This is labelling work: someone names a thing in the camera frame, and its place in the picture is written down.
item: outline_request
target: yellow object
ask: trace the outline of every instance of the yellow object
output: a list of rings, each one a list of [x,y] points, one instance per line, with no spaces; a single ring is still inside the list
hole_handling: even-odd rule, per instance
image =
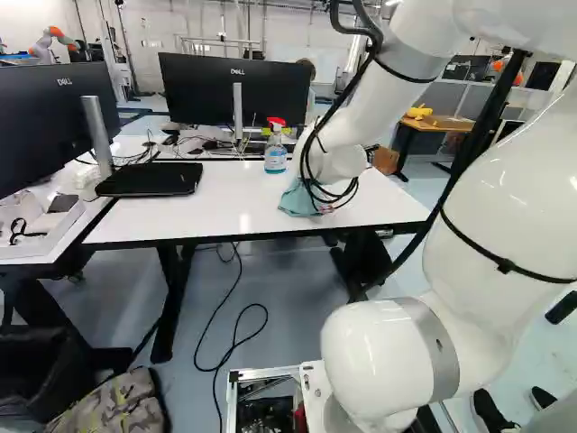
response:
[[[410,107],[407,111],[407,117],[412,117],[415,120],[422,120],[426,115],[431,115],[433,113],[433,108],[425,108],[425,104],[421,104],[418,107]]]
[[[292,128],[282,128],[281,132],[285,135],[290,135],[292,134]],[[262,135],[267,136],[270,134],[270,128],[262,128]]]

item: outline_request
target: monitor stand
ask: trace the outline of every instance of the monitor stand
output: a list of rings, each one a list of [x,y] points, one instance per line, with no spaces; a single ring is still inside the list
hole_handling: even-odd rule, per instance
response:
[[[104,180],[112,174],[113,161],[110,142],[108,142],[108,132],[100,109],[100,101],[96,96],[84,96],[80,99],[87,117],[92,147],[94,147],[96,161],[100,169],[100,178]]]
[[[233,83],[234,139],[236,148],[243,144],[243,83]]]

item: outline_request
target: dell monitor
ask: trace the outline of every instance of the dell monitor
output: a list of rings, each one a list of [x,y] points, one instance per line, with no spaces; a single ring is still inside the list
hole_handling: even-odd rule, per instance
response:
[[[84,95],[98,96],[112,140],[120,119],[105,63],[0,68],[0,198],[92,149]]]
[[[245,126],[281,117],[305,122],[311,68],[278,61],[159,53],[170,120],[181,124],[233,123],[233,83],[243,84]]]

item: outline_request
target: desk surface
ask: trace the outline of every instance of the desk surface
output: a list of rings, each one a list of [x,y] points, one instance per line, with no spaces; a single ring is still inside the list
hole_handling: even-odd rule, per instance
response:
[[[120,249],[186,238],[215,242],[419,222],[428,216],[423,205],[373,168],[361,175],[359,192],[346,207],[321,217],[288,216],[277,207],[293,178],[291,169],[266,174],[262,161],[205,161],[203,178],[193,195],[120,199],[84,244]],[[343,190],[345,184],[335,184],[333,190]]]
[[[163,137],[153,137],[153,139],[159,143]],[[130,156],[142,152],[142,143],[146,142],[148,138],[145,135],[123,135],[116,137],[114,140],[115,143],[111,147],[113,155]],[[92,157],[88,154],[82,155],[80,160],[94,162]],[[80,164],[76,161],[71,161],[63,170],[55,173],[49,183],[29,188],[29,190],[34,192],[40,201],[44,201],[43,199],[51,197],[56,192],[78,194],[78,191],[76,191],[74,187],[74,178],[76,177],[76,173],[83,168],[86,168],[86,165]],[[67,248],[76,241],[80,234],[85,231],[90,223],[100,215],[110,201],[110,198],[97,198],[94,201],[85,202],[85,212],[72,225],[68,232],[62,236],[49,253],[43,255],[32,255],[29,257],[0,259],[0,266],[55,263],[62,253],[64,253]]]
[[[453,118],[450,115],[439,115],[437,117],[446,119]],[[417,129],[418,131],[427,133],[469,133],[473,128],[473,126],[475,125],[475,123],[469,119],[465,119],[460,122],[453,122],[454,127],[432,126],[427,122],[424,122],[422,120],[415,120],[411,117],[403,117],[402,119],[400,119],[400,122],[406,126]]]

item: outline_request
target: dell logo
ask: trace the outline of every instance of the dell logo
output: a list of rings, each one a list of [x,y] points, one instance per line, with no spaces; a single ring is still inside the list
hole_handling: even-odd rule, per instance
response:
[[[56,82],[59,86],[71,86],[72,80],[70,78],[57,78]]]

